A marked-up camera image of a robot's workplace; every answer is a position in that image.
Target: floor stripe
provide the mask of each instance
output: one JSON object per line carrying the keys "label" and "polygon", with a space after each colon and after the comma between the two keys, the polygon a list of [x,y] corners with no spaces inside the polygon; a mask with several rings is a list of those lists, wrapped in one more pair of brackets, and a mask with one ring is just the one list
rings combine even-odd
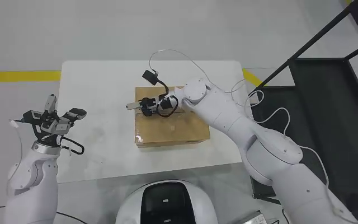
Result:
{"label": "floor stripe", "polygon": [[[258,86],[261,83],[254,74],[242,69],[244,78]],[[0,82],[59,81],[61,71],[5,71],[0,72]]]}
{"label": "floor stripe", "polygon": [[0,82],[59,81],[61,71],[7,71],[0,72]]}
{"label": "floor stripe", "polygon": [[261,80],[258,79],[254,74],[252,74],[251,72],[249,72],[246,69],[242,69],[242,73],[244,74],[244,78],[245,80],[249,81],[250,83],[252,83],[254,86],[258,86],[261,84]]}

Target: gray floor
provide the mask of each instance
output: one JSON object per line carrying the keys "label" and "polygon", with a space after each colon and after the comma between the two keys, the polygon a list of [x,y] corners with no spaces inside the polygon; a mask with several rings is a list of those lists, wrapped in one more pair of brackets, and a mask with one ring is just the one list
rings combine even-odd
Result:
{"label": "gray floor", "polygon": [[[5,1],[0,3],[0,71],[57,70],[66,60],[147,60],[156,50],[174,48],[196,60],[238,60],[263,80],[343,5],[343,0]],[[346,18],[304,56],[346,56],[358,48],[357,37],[357,26]],[[156,59],[182,58],[163,53]],[[358,71],[358,58],[352,64]],[[270,84],[293,81],[285,70]],[[18,160],[18,140],[8,119],[42,110],[47,95],[58,88],[59,82],[0,83],[0,205],[6,202],[8,169]],[[21,126],[20,133],[28,149],[32,130]],[[114,223],[129,193],[168,178],[202,187],[220,224],[258,209],[269,223],[285,223],[280,206],[252,199],[242,164],[60,184],[58,211],[88,223]],[[55,223],[77,222],[58,216]]]}

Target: white robot body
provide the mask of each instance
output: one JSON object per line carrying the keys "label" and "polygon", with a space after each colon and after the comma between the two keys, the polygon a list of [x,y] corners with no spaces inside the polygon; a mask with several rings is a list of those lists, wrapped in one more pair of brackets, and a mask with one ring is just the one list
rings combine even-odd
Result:
{"label": "white robot body", "polygon": [[120,207],[116,224],[218,224],[209,196],[182,180],[145,185],[131,193]]}

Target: cardboard box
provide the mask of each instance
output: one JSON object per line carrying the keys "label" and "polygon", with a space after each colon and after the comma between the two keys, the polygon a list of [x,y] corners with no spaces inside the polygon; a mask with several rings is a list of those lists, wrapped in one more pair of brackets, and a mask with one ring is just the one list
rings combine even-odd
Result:
{"label": "cardboard box", "polygon": [[[135,100],[164,92],[164,87],[137,87]],[[158,114],[147,117],[139,109],[135,110],[135,144],[138,147],[193,144],[207,139],[210,139],[209,126],[193,112],[178,108],[169,118],[163,118]]]}

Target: tabletop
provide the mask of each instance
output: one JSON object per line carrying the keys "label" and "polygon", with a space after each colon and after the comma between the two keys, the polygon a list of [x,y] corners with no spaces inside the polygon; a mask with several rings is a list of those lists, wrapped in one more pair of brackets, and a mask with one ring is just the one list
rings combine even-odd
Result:
{"label": "tabletop", "polygon": [[[239,62],[196,63],[221,89],[230,90],[243,79]],[[152,61],[152,67],[168,86],[183,86],[191,78],[205,78],[191,61]],[[81,108],[87,116],[76,121],[67,135],[83,144],[85,153],[69,156],[62,150],[57,162],[59,183],[241,162],[237,146],[213,128],[211,139],[198,144],[138,148],[134,143],[134,110],[127,110],[126,104],[134,101],[135,87],[150,86],[142,78],[146,69],[147,60],[63,64],[58,112]],[[242,83],[233,94],[240,104],[247,98]]]}

